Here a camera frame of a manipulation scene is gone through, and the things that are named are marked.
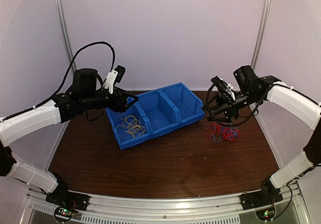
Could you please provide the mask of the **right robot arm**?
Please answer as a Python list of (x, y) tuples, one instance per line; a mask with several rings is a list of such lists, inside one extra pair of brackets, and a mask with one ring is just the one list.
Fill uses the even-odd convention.
[(251, 66), (241, 66), (233, 73), (239, 91), (224, 79), (215, 76), (207, 91), (203, 110), (207, 111), (209, 121), (224, 127), (238, 127), (246, 123), (254, 114), (233, 124), (239, 118), (239, 110), (251, 104), (258, 109), (264, 101), (276, 104), (305, 123), (313, 134), (303, 150), (270, 177), (262, 181), (257, 193), (260, 204), (269, 204), (280, 188), (301, 177), (320, 165), (320, 103), (288, 86), (275, 76), (258, 77)]

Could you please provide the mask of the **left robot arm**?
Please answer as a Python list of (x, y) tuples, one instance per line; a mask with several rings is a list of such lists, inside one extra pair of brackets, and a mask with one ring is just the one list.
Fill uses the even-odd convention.
[(61, 205), (72, 202), (72, 194), (56, 174), (36, 168), (13, 155), (10, 145), (16, 140), (48, 126), (67, 122), (89, 110), (111, 109), (123, 113), (138, 101), (138, 97), (115, 86), (125, 73), (117, 66), (105, 79), (92, 68), (82, 68), (73, 74), (72, 85), (65, 93), (56, 93), (39, 106), (1, 119), (1, 176), (12, 177), (38, 187)]

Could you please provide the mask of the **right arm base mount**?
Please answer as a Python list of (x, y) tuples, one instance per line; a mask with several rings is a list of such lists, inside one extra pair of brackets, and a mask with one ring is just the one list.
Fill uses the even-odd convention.
[(240, 203), (243, 210), (255, 211), (256, 217), (262, 222), (273, 221), (276, 217), (276, 203), (283, 201), (281, 193), (277, 193), (273, 197), (265, 197), (263, 192), (243, 192), (240, 196)]

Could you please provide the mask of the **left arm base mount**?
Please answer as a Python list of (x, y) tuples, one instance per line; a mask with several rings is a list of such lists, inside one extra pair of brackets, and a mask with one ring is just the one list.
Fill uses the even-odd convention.
[(81, 218), (81, 212), (87, 210), (89, 196), (76, 192), (68, 192), (67, 199), (65, 201), (61, 201), (53, 195), (47, 194), (46, 202), (56, 205), (53, 212), (53, 216), (56, 221), (66, 223), (68, 221)]

